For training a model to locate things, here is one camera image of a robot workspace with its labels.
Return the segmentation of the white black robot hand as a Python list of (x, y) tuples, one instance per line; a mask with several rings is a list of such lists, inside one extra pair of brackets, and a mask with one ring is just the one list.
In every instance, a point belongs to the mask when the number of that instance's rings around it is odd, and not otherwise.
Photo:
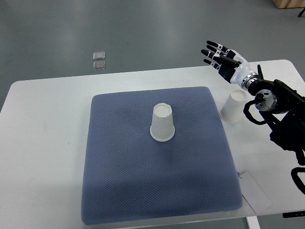
[(247, 90), (251, 81), (259, 79), (259, 74), (250, 68), (249, 62), (237, 51), (213, 42), (206, 42), (206, 49), (201, 53), (205, 56), (204, 63), (217, 70), (228, 83), (237, 84)]

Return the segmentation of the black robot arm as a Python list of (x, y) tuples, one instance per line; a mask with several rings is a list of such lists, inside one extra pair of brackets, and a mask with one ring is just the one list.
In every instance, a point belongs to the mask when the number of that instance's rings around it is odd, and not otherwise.
[(260, 65), (257, 70), (258, 75), (246, 83), (254, 99), (245, 104), (243, 113), (256, 125), (267, 124), (272, 130), (270, 140), (276, 145), (295, 152), (300, 167), (292, 169), (291, 177), (304, 193), (299, 174), (305, 172), (305, 98), (280, 80), (264, 79)]

